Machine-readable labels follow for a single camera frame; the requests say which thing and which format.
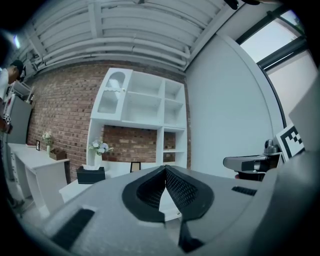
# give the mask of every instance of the white flowers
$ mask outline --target white flowers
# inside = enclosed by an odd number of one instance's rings
[[[45,143],[47,145],[51,144],[51,131],[46,131],[43,135],[42,135],[42,139],[45,141]]]
[[[97,139],[93,141],[88,148],[90,150],[95,150],[98,156],[101,156],[101,154],[114,149],[113,147],[109,147],[107,143],[104,143],[101,140],[97,140]]]

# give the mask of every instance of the white shirt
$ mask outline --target white shirt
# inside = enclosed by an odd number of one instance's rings
[[[7,88],[9,86],[9,73],[5,68],[0,71],[0,98],[5,100]]]

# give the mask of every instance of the white ceiling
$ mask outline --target white ceiling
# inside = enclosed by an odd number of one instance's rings
[[[9,61],[24,61],[27,75],[31,67],[115,57],[184,71],[235,12],[224,0],[135,2],[49,1],[18,34],[21,47]]]

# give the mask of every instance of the white table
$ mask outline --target white table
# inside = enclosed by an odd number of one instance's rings
[[[13,176],[22,198],[32,195],[41,217],[64,204],[59,190],[67,185],[65,162],[53,160],[46,151],[24,144],[8,143],[11,151]]]
[[[175,165],[174,162],[166,163],[168,165]],[[130,162],[106,162],[102,161],[102,165],[104,166],[105,171],[105,178],[112,179],[114,177],[118,177],[121,175],[129,175],[130,174]],[[142,162],[141,169],[147,169],[151,167],[155,167],[157,164],[155,162]],[[66,203],[72,198],[79,195],[81,192],[88,189],[92,184],[79,184],[78,180],[74,180],[66,187],[59,190],[63,201]],[[170,221],[176,218],[181,217],[181,213],[179,212],[178,208],[176,207],[175,203],[173,202],[171,196],[169,195],[167,189],[164,189],[163,194],[160,200],[159,211],[164,213],[165,221]]]

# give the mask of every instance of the flower vase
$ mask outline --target flower vase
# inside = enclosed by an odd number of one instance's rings
[[[102,155],[94,154],[94,166],[101,166]]]

